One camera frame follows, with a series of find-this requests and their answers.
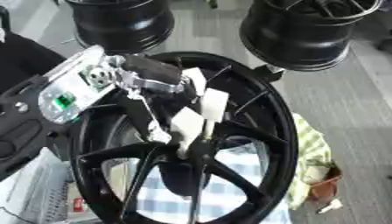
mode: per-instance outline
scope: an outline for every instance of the blue checkered fabric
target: blue checkered fabric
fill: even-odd
[[[268,167],[267,149],[262,143],[249,142],[242,146],[221,150],[216,158],[258,186]],[[136,161],[130,163],[136,168]],[[230,213],[246,200],[245,193],[232,183],[212,176],[201,195],[199,221],[206,222]],[[163,183],[159,169],[154,168],[138,195],[137,211],[155,221],[184,224],[188,221],[191,199],[169,191]],[[291,224],[285,201],[275,208],[261,223]]]

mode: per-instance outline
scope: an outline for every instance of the brown box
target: brown box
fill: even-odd
[[[336,195],[338,191],[337,183],[342,178],[341,169],[333,161],[330,171],[326,174],[326,178],[316,184],[311,185],[308,200],[312,201],[328,201]]]

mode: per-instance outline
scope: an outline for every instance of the red label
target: red label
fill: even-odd
[[[74,199],[73,200],[73,211],[76,213],[81,213],[83,211],[83,199]]]

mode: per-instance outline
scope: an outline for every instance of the white block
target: white block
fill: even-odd
[[[179,132],[183,140],[180,142],[180,149],[183,157],[189,145],[200,135],[203,130],[204,118],[190,108],[181,109],[171,119],[171,132]]]
[[[198,67],[186,69],[182,71],[182,75],[192,80],[196,89],[196,95],[202,96],[206,91],[207,80],[204,74]]]
[[[208,121],[221,123],[228,105],[229,94],[208,88],[201,98],[201,115]]]

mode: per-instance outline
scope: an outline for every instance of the cloth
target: cloth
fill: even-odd
[[[254,185],[259,185],[268,168],[268,153],[263,143],[249,142],[242,146],[221,150],[216,158],[240,173]],[[130,170],[136,169],[136,160]],[[211,177],[201,195],[199,221],[212,221],[230,213],[246,200],[242,190],[222,178]],[[190,199],[170,192],[163,183],[159,169],[154,168],[138,194],[137,211],[155,221],[187,223]],[[261,223],[291,224],[285,199]]]
[[[288,203],[290,209],[297,209],[305,202],[310,191],[310,185],[303,179],[311,166],[332,163],[331,149],[326,143],[323,134],[316,131],[298,114],[293,114],[298,135],[298,161],[295,177],[290,185]]]

